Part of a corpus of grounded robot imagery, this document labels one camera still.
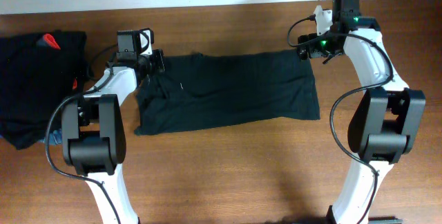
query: black clothing pile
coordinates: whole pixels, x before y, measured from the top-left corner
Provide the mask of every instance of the black clothing pile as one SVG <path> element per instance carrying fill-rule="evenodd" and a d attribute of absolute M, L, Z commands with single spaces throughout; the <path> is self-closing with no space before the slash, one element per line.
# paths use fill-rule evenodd
<path fill-rule="evenodd" d="M 0 38 L 0 135 L 17 149 L 42 139 L 57 105 L 86 81 L 86 33 L 46 35 Z"/>

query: folded shirt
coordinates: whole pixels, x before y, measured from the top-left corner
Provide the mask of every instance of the folded shirt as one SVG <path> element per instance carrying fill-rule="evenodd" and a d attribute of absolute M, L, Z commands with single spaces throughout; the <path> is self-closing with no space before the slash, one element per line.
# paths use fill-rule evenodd
<path fill-rule="evenodd" d="M 295 50 L 257 55 L 165 57 L 166 72 L 137 94 L 137 135 L 154 135 L 287 117 L 318 120 L 309 60 Z"/>

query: dark green cloth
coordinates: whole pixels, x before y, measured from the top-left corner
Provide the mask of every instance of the dark green cloth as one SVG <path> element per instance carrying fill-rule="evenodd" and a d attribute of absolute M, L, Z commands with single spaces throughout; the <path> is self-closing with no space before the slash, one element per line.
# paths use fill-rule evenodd
<path fill-rule="evenodd" d="M 165 73 L 144 80 L 137 135 L 193 131 L 287 117 L 318 120 L 310 61 L 295 50 L 164 59 Z"/>

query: blue fabric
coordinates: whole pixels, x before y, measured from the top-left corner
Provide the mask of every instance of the blue fabric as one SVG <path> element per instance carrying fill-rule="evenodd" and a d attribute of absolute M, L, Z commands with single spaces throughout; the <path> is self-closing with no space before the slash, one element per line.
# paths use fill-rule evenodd
<path fill-rule="evenodd" d="M 51 134 L 49 134 L 49 144 L 50 145 L 58 145 L 61 144 L 61 129 L 60 130 L 54 130 Z M 44 138 L 39 140 L 38 142 L 44 143 Z"/>

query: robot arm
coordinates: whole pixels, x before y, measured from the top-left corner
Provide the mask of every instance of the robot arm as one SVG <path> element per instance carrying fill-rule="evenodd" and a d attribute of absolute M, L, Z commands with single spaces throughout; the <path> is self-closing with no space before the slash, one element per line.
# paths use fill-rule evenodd
<path fill-rule="evenodd" d="M 369 39 L 386 54 L 378 23 L 374 18 L 361 16 L 358 1 L 333 0 L 333 11 L 316 7 L 316 33 L 301 36 L 298 42 L 327 36 L 327 33 L 349 33 Z M 330 36 L 301 46 L 298 54 L 304 59 L 306 56 L 321 56 L 330 60 L 345 53 L 351 59 L 362 86 L 378 84 L 389 77 L 389 64 L 371 44 L 354 37 Z M 390 82 L 365 92 L 348 131 L 348 142 L 354 155 L 377 170 L 377 188 L 374 192 L 373 171 L 352 160 L 342 192 L 327 213 L 329 223 L 368 223 L 370 198 L 376 195 L 394 163 L 412 148 L 423 114 L 425 96 L 421 91 L 409 90 L 393 66 L 392 71 Z M 384 120 L 385 112 L 390 110 L 398 116 L 396 120 Z"/>
<path fill-rule="evenodd" d="M 162 51 L 152 50 L 151 30 L 121 31 L 117 37 L 117 63 L 110 64 L 92 89 L 107 81 L 105 86 L 67 105 L 63 111 L 63 154 L 66 163 L 74 166 L 79 175 L 102 183 L 120 223 L 137 224 L 140 220 L 129 201 L 122 173 L 126 139 L 119 106 L 145 77 L 163 72 L 164 65 Z M 91 122 L 99 122 L 99 131 L 80 130 Z M 118 223 L 102 189 L 95 183 L 86 182 L 103 223 Z"/>

